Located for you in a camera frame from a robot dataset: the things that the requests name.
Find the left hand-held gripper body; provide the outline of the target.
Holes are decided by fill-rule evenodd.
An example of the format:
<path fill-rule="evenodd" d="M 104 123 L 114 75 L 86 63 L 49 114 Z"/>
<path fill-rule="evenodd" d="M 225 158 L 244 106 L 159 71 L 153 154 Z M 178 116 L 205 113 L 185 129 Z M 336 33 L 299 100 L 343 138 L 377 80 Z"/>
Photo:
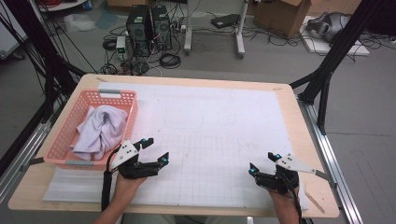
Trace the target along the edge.
<path fill-rule="evenodd" d="M 118 148 L 115 159 L 109 165 L 109 172 L 118 171 L 127 179 L 157 175 L 159 171 L 148 168 L 149 162 L 143 163 L 138 160 L 140 150 L 136 150 L 134 143 L 130 140 L 125 140 Z"/>

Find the lilac printed towel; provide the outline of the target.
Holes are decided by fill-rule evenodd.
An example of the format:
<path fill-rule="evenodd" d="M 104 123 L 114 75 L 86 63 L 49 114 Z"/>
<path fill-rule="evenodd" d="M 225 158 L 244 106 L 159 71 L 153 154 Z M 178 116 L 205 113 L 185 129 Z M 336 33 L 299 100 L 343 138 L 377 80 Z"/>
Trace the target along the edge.
<path fill-rule="evenodd" d="M 72 153 L 84 161 L 99 161 L 121 140 L 128 113 L 111 105 L 90 106 L 77 126 L 79 137 Z"/>

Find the pink plastic basket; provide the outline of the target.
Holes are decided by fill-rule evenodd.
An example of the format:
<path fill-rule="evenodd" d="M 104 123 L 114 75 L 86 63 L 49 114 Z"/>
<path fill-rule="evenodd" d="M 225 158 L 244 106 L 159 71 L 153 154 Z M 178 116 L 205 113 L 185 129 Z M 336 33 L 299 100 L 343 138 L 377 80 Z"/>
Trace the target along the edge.
<path fill-rule="evenodd" d="M 109 152 L 101 160 L 85 161 L 72 152 L 73 146 L 79 138 L 78 125 L 88 116 L 89 109 L 100 105 L 110 105 L 128 114 L 126 127 L 123 130 L 121 142 L 132 136 L 134 122 L 138 111 L 135 91 L 119 90 L 82 90 L 73 101 L 62 126 L 50 142 L 49 149 L 44 156 L 44 162 L 54 163 L 60 168 L 75 170 L 104 171 Z"/>

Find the person's right hand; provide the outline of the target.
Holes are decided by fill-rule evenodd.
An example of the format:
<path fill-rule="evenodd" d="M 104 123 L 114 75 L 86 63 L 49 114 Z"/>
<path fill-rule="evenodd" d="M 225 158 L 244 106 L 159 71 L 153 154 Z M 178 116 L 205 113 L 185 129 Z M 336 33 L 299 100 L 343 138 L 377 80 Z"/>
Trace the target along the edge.
<path fill-rule="evenodd" d="M 268 193 L 273 201 L 276 214 L 279 217 L 285 215 L 293 215 L 293 216 L 298 215 L 295 202 L 291 197 L 281 195 L 273 190 L 269 190 Z"/>

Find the person's left hand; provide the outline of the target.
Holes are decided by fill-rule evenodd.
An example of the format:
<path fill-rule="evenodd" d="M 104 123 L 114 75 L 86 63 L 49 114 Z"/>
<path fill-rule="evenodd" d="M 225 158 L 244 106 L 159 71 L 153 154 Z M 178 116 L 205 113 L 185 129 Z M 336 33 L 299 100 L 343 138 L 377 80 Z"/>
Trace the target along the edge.
<path fill-rule="evenodd" d="M 121 174 L 118 174 L 114 198 L 132 200 L 138 188 L 142 183 L 145 182 L 145 180 L 145 177 L 137 179 L 127 179 L 124 178 Z"/>

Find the person's grey trousers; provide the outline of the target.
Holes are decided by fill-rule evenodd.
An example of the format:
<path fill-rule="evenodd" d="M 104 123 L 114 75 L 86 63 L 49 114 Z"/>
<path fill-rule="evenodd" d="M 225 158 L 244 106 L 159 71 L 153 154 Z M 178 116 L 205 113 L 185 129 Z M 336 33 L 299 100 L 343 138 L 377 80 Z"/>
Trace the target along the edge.
<path fill-rule="evenodd" d="M 180 224 L 175 216 L 136 214 L 124 217 L 116 224 Z M 249 217 L 206 217 L 203 222 L 191 224 L 252 224 Z"/>

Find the white board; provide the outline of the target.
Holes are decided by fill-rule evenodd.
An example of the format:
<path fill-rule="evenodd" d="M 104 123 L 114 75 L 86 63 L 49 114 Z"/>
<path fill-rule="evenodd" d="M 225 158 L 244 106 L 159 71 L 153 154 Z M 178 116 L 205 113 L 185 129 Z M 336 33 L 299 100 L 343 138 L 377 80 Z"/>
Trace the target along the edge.
<path fill-rule="evenodd" d="M 307 22 L 311 19 L 311 16 L 306 16 L 304 18 L 303 25 L 299 30 L 299 35 L 304 41 L 308 52 L 326 55 L 331 49 L 330 43 L 317 35 L 315 31 L 306 30 Z M 355 45 L 347 53 L 348 56 L 368 56 L 369 54 L 369 50 L 364 47 L 360 41 L 356 41 Z"/>

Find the teal plastic sheet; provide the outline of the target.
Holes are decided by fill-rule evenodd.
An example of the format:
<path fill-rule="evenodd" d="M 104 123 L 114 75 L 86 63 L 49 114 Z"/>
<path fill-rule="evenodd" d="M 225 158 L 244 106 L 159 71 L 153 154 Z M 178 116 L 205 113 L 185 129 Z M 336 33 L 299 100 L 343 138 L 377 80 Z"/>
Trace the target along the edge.
<path fill-rule="evenodd" d="M 119 17 L 115 15 L 112 11 L 104 10 L 100 14 L 99 19 L 96 21 L 95 26 L 98 29 L 106 30 L 112 25 L 116 24 L 118 20 Z"/>

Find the clear plastic bag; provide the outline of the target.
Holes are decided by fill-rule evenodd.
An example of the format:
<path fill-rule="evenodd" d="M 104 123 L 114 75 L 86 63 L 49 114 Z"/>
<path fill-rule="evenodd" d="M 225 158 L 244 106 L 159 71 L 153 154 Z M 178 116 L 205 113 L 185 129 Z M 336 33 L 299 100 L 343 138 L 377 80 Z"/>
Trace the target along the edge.
<path fill-rule="evenodd" d="M 86 32 L 95 28 L 94 21 L 88 15 L 71 14 L 64 17 L 64 24 L 68 33 Z"/>

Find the brown cardboard box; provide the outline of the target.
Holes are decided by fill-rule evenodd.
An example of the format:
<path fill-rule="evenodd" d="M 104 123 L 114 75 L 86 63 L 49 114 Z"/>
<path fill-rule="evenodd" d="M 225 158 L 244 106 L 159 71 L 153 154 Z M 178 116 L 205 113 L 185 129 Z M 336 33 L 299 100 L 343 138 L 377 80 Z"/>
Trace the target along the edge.
<path fill-rule="evenodd" d="M 299 32 L 310 7 L 311 0 L 261 0 L 253 23 L 275 35 L 291 38 Z"/>

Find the black flat device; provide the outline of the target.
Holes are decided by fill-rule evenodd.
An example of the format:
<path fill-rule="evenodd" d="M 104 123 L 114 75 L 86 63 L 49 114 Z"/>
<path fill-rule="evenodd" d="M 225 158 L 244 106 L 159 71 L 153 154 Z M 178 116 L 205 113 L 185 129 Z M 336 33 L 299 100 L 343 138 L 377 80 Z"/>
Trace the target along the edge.
<path fill-rule="evenodd" d="M 230 14 L 212 19 L 210 22 L 216 28 L 222 29 L 237 24 L 239 20 L 240 20 L 240 16 L 238 14 Z"/>

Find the round white table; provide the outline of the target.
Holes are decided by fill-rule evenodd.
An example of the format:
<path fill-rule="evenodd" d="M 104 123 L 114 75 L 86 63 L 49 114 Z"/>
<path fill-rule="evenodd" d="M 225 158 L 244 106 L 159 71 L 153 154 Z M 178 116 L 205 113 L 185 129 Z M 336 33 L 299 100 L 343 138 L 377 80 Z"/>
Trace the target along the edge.
<path fill-rule="evenodd" d="M 71 7 L 82 6 L 87 1 L 89 0 L 76 0 L 75 2 L 66 2 L 65 0 L 62 0 L 61 3 L 57 6 L 43 6 L 40 3 L 37 3 L 37 7 L 42 12 L 59 11 L 59 10 L 69 9 Z"/>

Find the white cabinet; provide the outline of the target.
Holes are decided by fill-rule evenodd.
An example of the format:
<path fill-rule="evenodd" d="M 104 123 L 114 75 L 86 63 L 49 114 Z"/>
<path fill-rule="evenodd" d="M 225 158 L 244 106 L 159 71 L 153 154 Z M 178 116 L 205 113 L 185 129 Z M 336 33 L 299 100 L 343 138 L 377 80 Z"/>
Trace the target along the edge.
<path fill-rule="evenodd" d="M 27 38 L 7 5 L 0 0 L 0 60 L 6 59 L 20 45 L 7 26 L 13 28 L 22 40 Z"/>

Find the aluminium rail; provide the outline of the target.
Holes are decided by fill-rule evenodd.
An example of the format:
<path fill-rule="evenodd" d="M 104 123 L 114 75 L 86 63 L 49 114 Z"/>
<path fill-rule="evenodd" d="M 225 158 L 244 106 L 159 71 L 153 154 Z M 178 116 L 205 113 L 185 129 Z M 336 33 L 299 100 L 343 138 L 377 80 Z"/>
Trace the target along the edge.
<path fill-rule="evenodd" d="M 331 142 L 328 136 L 323 134 L 317 125 L 317 110 L 313 105 L 307 105 L 301 100 L 298 100 L 297 103 L 311 133 L 311 138 L 316 146 L 324 173 L 329 178 L 330 187 L 335 195 L 335 200 L 342 218 L 347 224 L 363 224 L 361 214 L 348 188 L 346 179 L 333 152 Z"/>
<path fill-rule="evenodd" d="M 35 158 L 51 127 L 48 120 L 38 122 L 35 127 L 33 122 L 29 122 L 0 159 L 0 204 L 25 173 L 20 171 L 21 165 Z"/>

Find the black metal frame stand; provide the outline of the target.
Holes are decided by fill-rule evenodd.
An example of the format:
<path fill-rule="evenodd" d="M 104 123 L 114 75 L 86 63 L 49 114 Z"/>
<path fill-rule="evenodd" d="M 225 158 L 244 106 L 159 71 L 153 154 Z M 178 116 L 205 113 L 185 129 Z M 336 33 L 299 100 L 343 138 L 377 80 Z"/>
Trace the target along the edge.
<path fill-rule="evenodd" d="M 76 88 L 78 81 L 73 75 L 83 77 L 86 72 L 61 56 L 37 18 L 29 0 L 0 0 L 0 6 L 7 6 L 35 49 L 35 53 L 33 53 L 11 22 L 7 21 L 0 13 L 0 22 L 22 46 L 36 73 L 45 80 L 43 88 L 45 101 L 40 107 L 40 111 L 43 113 L 43 120 L 48 120 L 54 114 L 54 103 L 61 96 L 69 97 Z"/>
<path fill-rule="evenodd" d="M 317 126 L 322 134 L 326 134 L 325 119 L 332 75 L 387 1 L 361 0 L 344 31 L 334 41 L 320 66 L 311 74 L 290 83 L 293 89 L 306 84 L 304 91 L 298 95 L 298 99 L 306 105 L 313 105 L 316 97 L 320 94 Z"/>

